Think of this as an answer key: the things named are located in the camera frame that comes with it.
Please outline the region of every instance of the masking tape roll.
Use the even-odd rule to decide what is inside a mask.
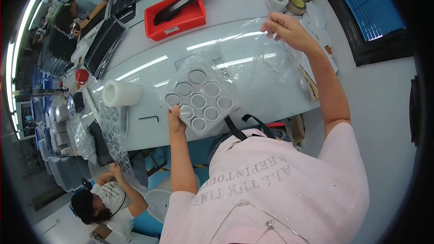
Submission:
[[[306,3],[303,0],[289,0],[286,9],[295,15],[302,15],[306,11]]]
[[[268,0],[268,8],[273,12],[284,12],[289,0]]]

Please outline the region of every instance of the necklace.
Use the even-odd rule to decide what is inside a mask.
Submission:
[[[259,207],[251,204],[249,201],[241,199],[238,203],[236,203],[236,205],[234,207],[232,207],[231,211],[229,211],[229,213],[225,216],[225,218],[223,219],[223,221],[221,222],[220,226],[217,228],[217,231],[214,233],[213,237],[211,238],[210,242],[213,241],[214,237],[216,236],[218,230],[220,229],[221,225],[224,223],[224,221],[226,220],[226,218],[229,216],[229,214],[231,214],[232,210],[234,210],[237,206],[246,206],[246,205],[250,205],[258,210],[261,210],[262,212],[264,212],[265,214],[269,215],[270,217],[272,217],[271,219],[268,219],[265,222],[265,225],[267,226],[267,230],[265,230],[265,232],[262,234],[262,236],[256,241],[256,243],[259,242],[259,240],[270,230],[273,230],[276,232],[276,234],[285,242],[285,244],[288,244],[284,238],[279,234],[279,232],[273,227],[274,224],[274,220],[277,220],[278,222],[280,222],[281,224],[285,225],[286,228],[290,229],[293,233],[295,233],[297,236],[301,237],[304,242],[306,242],[307,244],[310,244],[309,240],[305,239],[304,237],[302,237],[301,235],[299,235],[296,231],[292,230],[291,228],[289,228],[286,224],[284,224],[283,222],[281,222],[279,219],[275,218],[273,215],[269,214],[268,212],[260,209]]]

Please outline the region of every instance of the red cup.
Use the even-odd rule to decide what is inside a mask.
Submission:
[[[75,79],[78,81],[80,85],[84,85],[86,81],[89,79],[89,73],[84,69],[79,69],[75,73]]]

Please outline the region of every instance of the window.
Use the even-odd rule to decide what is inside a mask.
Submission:
[[[328,0],[357,66],[410,57],[411,41],[392,0]]]

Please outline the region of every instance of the black cap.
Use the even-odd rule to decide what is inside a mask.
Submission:
[[[74,209],[74,213],[83,221],[85,224],[91,224],[93,220],[93,195],[90,190],[82,190],[75,194],[71,198],[71,205]]]

